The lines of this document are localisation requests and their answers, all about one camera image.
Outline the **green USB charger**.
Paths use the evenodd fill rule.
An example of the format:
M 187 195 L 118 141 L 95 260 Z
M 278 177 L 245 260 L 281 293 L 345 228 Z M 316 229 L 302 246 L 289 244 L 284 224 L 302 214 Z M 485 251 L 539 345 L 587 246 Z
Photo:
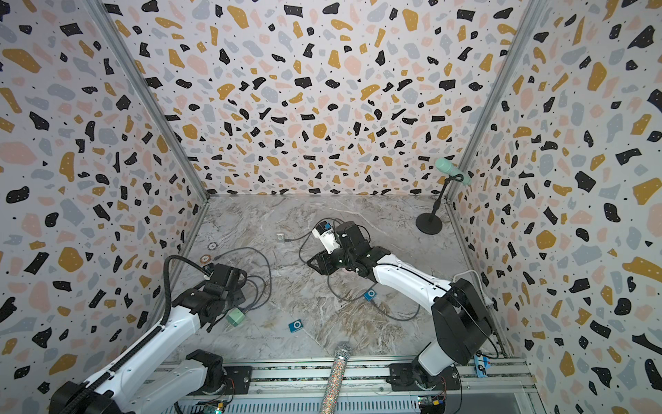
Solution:
M 242 310 L 234 308 L 227 313 L 226 320 L 231 326 L 237 327 L 244 321 L 245 317 L 246 314 Z

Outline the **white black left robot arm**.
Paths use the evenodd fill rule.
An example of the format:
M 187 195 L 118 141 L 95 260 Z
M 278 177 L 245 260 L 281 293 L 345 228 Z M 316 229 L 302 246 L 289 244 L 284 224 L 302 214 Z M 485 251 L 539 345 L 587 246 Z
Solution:
M 251 367 L 225 367 L 220 355 L 197 349 L 170 372 L 151 375 L 200 329 L 213 329 L 243 302 L 246 271 L 223 264 L 202 268 L 202 282 L 172 296 L 163 273 L 167 307 L 160 322 L 85 381 L 68 381 L 52 396 L 52 413 L 161 413 L 187 395 L 230 401 L 248 391 Z

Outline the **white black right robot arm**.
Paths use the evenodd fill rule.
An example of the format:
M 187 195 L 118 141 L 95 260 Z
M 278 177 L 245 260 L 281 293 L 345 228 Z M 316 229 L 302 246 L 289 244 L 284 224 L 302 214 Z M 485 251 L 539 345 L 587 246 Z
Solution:
M 491 341 L 494 323 L 482 295 L 467 279 L 438 279 L 400 260 L 390 250 L 371 246 L 352 221 L 337 226 L 322 220 L 311 234 L 323 250 L 307 261 L 319 274 L 345 269 L 373 283 L 387 286 L 416 302 L 434 323 L 434 340 L 391 384 L 432 390 L 442 373 L 467 365 L 484 343 Z

